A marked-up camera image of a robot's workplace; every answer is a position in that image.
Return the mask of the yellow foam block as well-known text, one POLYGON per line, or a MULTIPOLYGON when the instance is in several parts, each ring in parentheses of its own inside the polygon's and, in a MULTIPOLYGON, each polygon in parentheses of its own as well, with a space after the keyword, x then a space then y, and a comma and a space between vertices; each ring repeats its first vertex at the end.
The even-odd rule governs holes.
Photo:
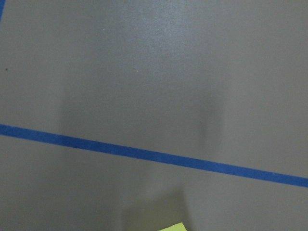
POLYGON ((182 222, 163 228, 159 231, 187 231, 186 227, 182 222))

